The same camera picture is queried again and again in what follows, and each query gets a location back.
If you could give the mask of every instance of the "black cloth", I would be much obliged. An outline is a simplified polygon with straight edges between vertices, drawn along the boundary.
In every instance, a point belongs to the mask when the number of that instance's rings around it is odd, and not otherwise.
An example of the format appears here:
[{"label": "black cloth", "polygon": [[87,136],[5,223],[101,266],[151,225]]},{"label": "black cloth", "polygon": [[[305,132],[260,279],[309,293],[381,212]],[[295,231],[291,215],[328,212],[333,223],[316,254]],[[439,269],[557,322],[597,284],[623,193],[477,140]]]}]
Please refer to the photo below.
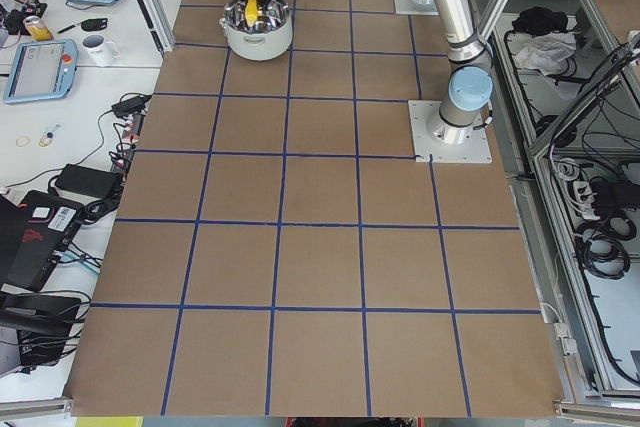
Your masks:
[{"label": "black cloth", "polygon": [[552,12],[545,7],[532,7],[520,13],[520,17],[512,22],[516,32],[527,32],[534,37],[551,32],[567,31],[567,14]]}]

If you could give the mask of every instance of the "white cup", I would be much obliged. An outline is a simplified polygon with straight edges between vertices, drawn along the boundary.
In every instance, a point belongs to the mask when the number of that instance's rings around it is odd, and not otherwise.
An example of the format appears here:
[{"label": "white cup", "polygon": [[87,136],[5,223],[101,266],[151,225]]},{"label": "white cup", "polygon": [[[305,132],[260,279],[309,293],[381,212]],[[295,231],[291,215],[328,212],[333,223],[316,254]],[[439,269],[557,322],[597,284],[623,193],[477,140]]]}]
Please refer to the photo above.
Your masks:
[{"label": "white cup", "polygon": [[107,67],[120,57],[120,51],[113,40],[105,40],[101,35],[90,35],[82,41],[84,50],[98,67]]}]

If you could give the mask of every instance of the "light blue cap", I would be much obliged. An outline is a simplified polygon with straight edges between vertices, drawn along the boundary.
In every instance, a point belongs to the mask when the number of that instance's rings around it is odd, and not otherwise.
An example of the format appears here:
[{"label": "light blue cap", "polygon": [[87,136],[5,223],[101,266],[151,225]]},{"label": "light blue cap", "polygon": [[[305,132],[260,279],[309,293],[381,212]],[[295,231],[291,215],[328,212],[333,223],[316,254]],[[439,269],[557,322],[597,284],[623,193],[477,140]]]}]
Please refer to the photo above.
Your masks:
[{"label": "light blue cap", "polygon": [[449,98],[460,110],[474,112],[489,101],[493,81],[480,67],[463,67],[456,71],[449,82]]}]

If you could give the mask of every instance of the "glue bottle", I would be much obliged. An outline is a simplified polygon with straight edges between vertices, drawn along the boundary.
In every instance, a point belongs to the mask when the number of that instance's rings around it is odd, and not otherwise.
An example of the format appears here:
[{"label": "glue bottle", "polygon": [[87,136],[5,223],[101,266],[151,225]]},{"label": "glue bottle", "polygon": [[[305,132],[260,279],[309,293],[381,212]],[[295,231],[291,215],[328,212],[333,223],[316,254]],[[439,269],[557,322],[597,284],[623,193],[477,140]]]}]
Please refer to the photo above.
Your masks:
[{"label": "glue bottle", "polygon": [[45,23],[37,15],[30,15],[23,21],[24,27],[29,31],[31,37],[37,41],[53,40],[53,34]]}]

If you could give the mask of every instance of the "white cloth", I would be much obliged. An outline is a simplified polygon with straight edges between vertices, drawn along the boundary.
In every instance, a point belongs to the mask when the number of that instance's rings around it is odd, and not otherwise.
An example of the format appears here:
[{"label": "white cloth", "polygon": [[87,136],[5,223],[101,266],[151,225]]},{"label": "white cloth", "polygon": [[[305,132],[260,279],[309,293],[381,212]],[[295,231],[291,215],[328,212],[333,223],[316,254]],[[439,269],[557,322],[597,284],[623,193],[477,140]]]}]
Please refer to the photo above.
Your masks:
[{"label": "white cloth", "polygon": [[567,69],[565,59],[576,51],[572,33],[534,37],[513,59],[519,69],[534,69],[543,75],[560,74]]}]

